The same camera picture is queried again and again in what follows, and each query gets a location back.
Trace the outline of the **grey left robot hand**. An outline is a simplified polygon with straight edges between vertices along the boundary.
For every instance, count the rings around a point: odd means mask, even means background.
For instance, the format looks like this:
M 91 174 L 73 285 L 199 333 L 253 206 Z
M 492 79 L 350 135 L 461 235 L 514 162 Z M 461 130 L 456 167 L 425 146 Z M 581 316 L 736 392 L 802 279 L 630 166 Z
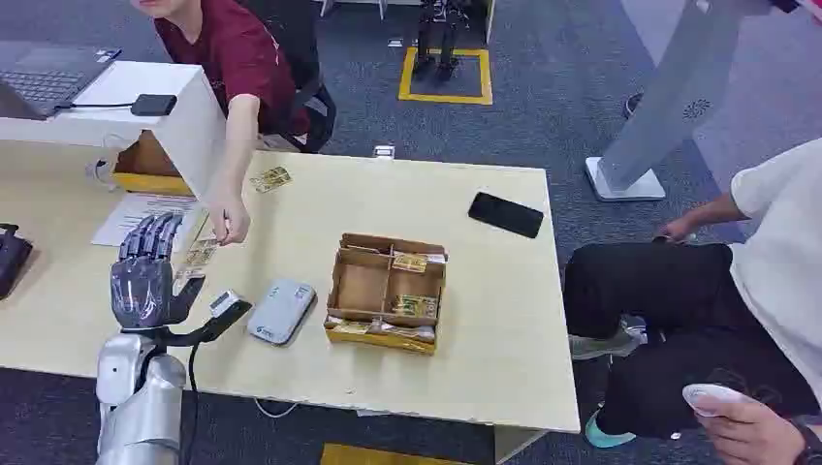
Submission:
M 127 233 L 111 266 L 111 310 L 125 330 L 142 330 L 184 322 L 205 279 L 188 279 L 174 289 L 171 257 L 183 216 L 149 215 Z

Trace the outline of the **person's hand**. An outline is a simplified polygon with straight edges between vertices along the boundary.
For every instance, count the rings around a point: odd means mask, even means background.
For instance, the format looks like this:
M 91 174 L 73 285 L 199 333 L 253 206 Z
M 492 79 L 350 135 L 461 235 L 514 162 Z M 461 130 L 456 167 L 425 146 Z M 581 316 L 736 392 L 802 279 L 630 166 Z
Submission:
M 653 243 L 685 244 L 696 239 L 696 227 L 690 220 L 680 217 L 666 224 L 652 239 Z
M 251 219 L 238 192 L 215 192 L 207 202 L 212 231 L 220 245 L 242 243 Z

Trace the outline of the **person's hand with watch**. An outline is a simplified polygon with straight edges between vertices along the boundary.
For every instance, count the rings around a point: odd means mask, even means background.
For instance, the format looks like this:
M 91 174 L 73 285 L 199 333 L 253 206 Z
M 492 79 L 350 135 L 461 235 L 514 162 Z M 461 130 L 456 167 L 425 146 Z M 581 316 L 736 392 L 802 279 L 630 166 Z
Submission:
M 807 451 L 806 435 L 758 401 L 701 395 L 695 405 L 697 420 L 726 464 L 794 464 Z

